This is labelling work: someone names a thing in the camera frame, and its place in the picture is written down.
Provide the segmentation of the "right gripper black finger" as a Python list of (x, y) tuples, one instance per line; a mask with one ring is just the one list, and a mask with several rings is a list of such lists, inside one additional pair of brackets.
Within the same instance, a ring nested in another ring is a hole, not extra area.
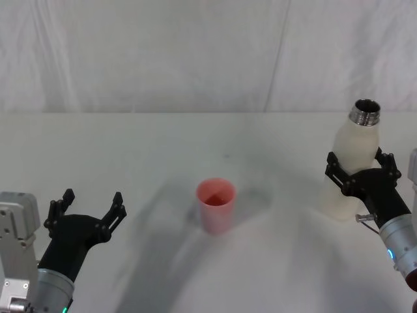
[(397, 181), (401, 178), (401, 172), (397, 168), (397, 163), (393, 153), (384, 153), (380, 147), (378, 147), (375, 160), (381, 166), (381, 169), (389, 178), (394, 187), (397, 186)]
[(325, 175), (340, 189), (344, 196), (352, 194), (351, 176), (340, 166), (337, 156), (329, 152)]

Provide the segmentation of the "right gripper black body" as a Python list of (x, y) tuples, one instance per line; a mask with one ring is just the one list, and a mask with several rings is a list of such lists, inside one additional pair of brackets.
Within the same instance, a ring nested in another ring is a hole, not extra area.
[(351, 175), (346, 182), (346, 195), (361, 200), (381, 229), (390, 220), (410, 214), (396, 187), (399, 170), (371, 168)]

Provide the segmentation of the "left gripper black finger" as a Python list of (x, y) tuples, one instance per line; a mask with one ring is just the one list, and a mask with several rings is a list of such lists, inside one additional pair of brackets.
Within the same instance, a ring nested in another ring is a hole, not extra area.
[(127, 212), (123, 204), (122, 194), (120, 192), (116, 192), (109, 211), (95, 226), (97, 242), (108, 242), (111, 239), (111, 235), (114, 230), (126, 216)]
[(63, 197), (60, 200), (51, 200), (48, 217), (44, 221), (44, 227), (48, 230), (50, 238), (53, 236), (53, 231), (57, 226), (58, 220), (65, 215), (67, 209), (72, 205), (75, 199), (75, 194), (72, 188), (66, 189)]

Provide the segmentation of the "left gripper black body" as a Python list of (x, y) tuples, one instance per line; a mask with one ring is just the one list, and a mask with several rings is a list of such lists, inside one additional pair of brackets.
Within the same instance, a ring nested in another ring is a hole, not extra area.
[(89, 250), (109, 241), (109, 228), (98, 218), (67, 215), (46, 219), (51, 241), (43, 254), (39, 269), (58, 272), (75, 281)]

